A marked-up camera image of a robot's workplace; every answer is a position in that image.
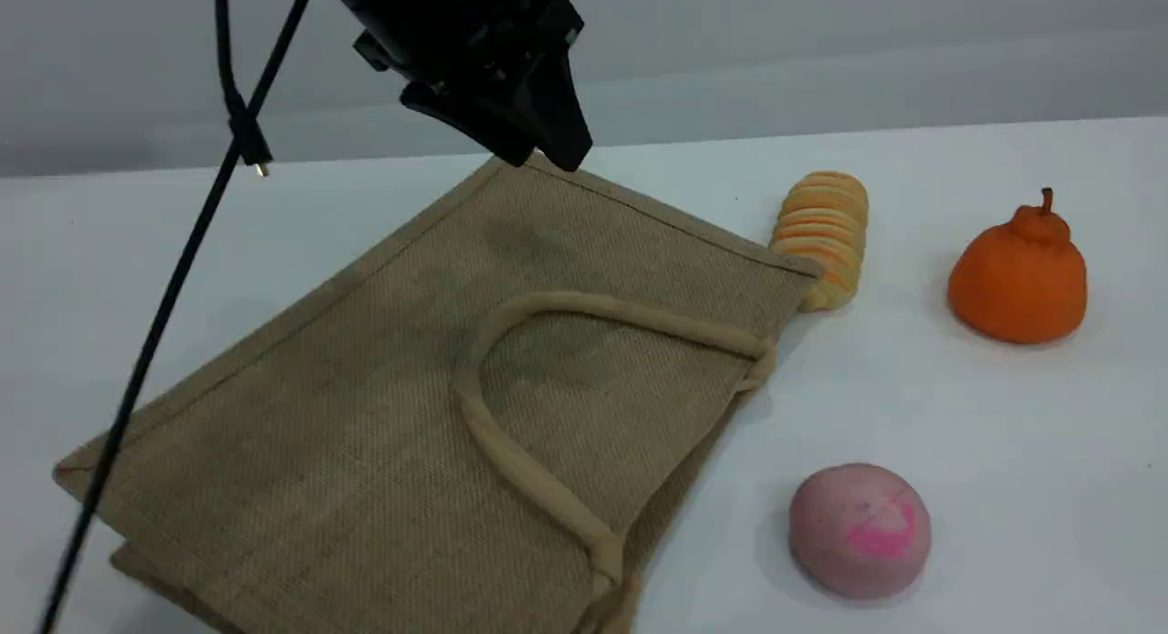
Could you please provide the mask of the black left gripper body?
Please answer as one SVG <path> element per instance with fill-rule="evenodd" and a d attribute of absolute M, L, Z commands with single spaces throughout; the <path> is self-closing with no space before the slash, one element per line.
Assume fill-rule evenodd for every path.
<path fill-rule="evenodd" d="M 570 0 L 339 0 L 361 32 L 353 47 L 376 72 L 430 88 L 478 82 L 576 95 L 568 53 L 583 19 Z"/>

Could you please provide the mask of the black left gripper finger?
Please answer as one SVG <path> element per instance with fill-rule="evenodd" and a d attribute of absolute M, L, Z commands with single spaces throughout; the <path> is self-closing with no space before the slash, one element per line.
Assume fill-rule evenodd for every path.
<path fill-rule="evenodd" d="M 534 127 L 537 112 L 526 84 L 412 81 L 401 91 L 399 102 L 416 113 L 463 132 L 513 167 L 521 167 L 538 148 Z"/>
<path fill-rule="evenodd" d="M 540 57 L 523 81 L 523 110 L 537 148 L 561 170 L 576 170 L 593 139 L 566 55 Z"/>

